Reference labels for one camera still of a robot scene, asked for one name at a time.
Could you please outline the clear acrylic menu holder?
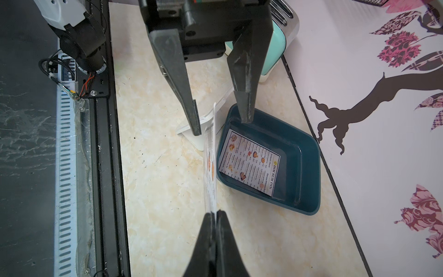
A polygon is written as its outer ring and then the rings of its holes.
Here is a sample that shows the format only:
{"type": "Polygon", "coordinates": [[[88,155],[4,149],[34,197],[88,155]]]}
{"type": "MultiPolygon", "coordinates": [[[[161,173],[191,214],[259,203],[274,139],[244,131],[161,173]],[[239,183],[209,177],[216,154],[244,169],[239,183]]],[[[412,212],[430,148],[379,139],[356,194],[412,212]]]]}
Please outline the clear acrylic menu holder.
{"type": "Polygon", "coordinates": [[[213,122],[216,125],[216,134],[220,132],[227,118],[229,109],[236,104],[234,88],[230,86],[224,90],[211,92],[198,103],[198,114],[200,116],[200,125],[202,135],[195,136],[187,122],[182,121],[176,128],[177,135],[184,135],[190,143],[199,151],[204,150],[204,132],[213,122]]]}

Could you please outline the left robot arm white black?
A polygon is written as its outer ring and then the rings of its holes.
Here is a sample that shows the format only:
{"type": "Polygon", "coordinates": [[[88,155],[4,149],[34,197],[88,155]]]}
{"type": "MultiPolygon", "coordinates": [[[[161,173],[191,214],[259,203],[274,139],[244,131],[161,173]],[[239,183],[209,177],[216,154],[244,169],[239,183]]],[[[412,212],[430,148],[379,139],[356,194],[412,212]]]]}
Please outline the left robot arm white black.
{"type": "MultiPolygon", "coordinates": [[[[103,22],[79,1],[37,1],[64,53],[86,72],[104,65],[103,22]]],[[[201,134],[186,63],[222,56],[227,63],[243,123],[254,118],[258,82],[273,34],[268,1],[140,1],[143,22],[159,68],[178,98],[194,135],[201,134]]]]}

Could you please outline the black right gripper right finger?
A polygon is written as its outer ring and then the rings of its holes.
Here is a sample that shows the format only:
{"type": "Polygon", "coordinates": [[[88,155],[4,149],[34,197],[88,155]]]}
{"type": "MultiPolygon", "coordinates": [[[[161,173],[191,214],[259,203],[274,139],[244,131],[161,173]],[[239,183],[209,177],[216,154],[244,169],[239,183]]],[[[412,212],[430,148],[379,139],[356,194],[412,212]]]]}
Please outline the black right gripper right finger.
{"type": "Polygon", "coordinates": [[[216,276],[249,277],[226,212],[219,210],[216,217],[216,276]]]}

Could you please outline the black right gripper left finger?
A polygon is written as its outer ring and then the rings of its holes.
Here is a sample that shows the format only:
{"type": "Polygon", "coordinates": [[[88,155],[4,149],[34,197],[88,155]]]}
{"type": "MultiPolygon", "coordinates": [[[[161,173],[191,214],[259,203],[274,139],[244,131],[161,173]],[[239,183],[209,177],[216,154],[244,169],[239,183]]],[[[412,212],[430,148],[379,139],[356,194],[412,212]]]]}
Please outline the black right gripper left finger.
{"type": "Polygon", "coordinates": [[[184,277],[216,276],[216,220],[212,212],[204,215],[184,277]]]}

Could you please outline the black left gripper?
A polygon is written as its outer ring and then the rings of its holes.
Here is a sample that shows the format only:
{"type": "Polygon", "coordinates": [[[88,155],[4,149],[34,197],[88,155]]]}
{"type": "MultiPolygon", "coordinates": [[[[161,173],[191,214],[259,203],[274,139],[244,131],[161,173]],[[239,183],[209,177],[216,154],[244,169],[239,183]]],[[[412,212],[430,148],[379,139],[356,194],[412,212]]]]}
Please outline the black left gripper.
{"type": "Polygon", "coordinates": [[[227,57],[242,123],[254,119],[258,82],[273,34],[269,1],[140,1],[160,71],[179,100],[192,133],[201,135],[186,62],[227,57]]]}

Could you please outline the new dim sum menu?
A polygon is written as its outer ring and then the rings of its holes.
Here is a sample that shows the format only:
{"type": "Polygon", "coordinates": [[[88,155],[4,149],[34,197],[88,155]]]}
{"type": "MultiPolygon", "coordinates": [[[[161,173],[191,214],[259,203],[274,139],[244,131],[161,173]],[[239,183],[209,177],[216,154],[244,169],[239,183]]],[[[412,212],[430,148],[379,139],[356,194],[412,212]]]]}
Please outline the new dim sum menu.
{"type": "Polygon", "coordinates": [[[229,129],[218,161],[219,172],[272,196],[281,156],[229,129]]]}

